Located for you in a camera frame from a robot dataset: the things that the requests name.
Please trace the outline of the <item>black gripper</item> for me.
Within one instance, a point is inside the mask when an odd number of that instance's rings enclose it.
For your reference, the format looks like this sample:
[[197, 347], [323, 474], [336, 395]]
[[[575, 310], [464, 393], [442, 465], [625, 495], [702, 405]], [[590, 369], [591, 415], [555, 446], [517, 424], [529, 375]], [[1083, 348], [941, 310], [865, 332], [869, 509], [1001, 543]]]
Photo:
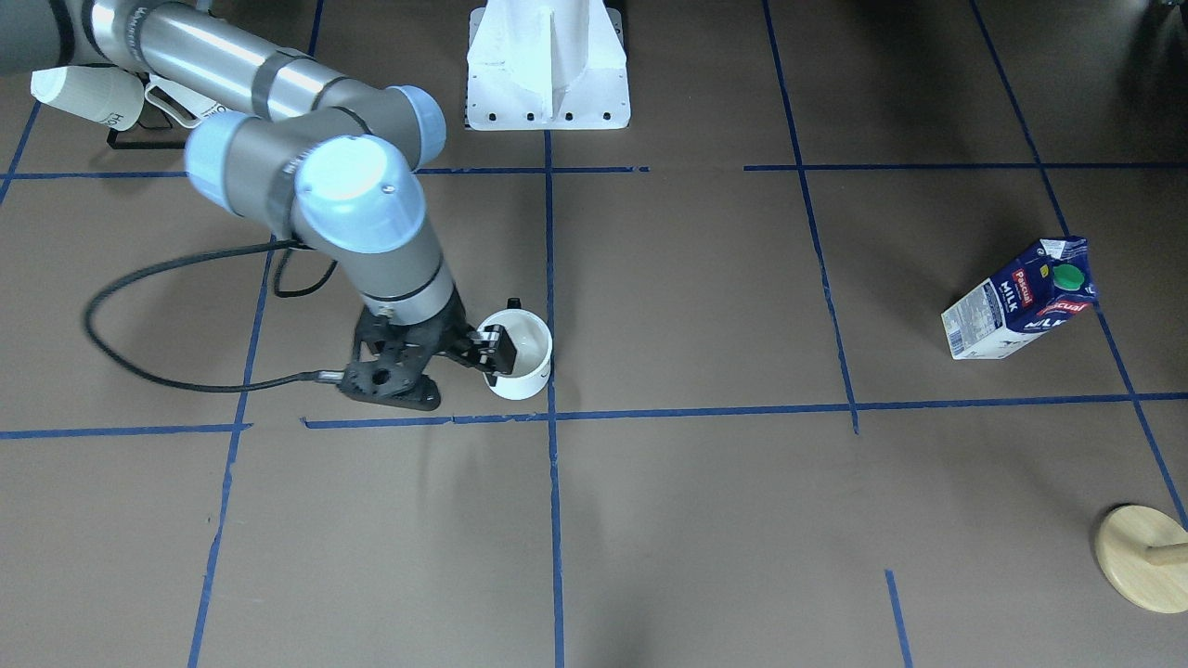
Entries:
[[518, 349], [506, 329], [475, 330], [457, 292], [419, 323], [394, 323], [364, 308], [354, 326], [352, 383], [430, 383], [425, 368], [446, 357], [484, 374], [510, 374]]

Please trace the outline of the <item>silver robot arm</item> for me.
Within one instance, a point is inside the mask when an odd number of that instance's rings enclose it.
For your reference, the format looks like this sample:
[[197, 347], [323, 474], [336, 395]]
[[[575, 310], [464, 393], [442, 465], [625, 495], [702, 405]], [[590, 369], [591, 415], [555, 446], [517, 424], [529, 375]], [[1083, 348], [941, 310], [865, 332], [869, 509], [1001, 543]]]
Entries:
[[209, 97], [184, 147], [204, 198], [267, 225], [270, 244], [309, 248], [348, 275], [362, 302], [353, 358], [249, 384], [336, 383], [412, 393], [442, 355], [489, 383], [516, 367], [501, 324], [468, 324], [416, 171], [446, 144], [446, 116], [416, 87], [377, 88], [184, 1], [5, 1], [4, 75], [64, 73], [48, 103], [110, 128], [135, 125], [153, 78]]

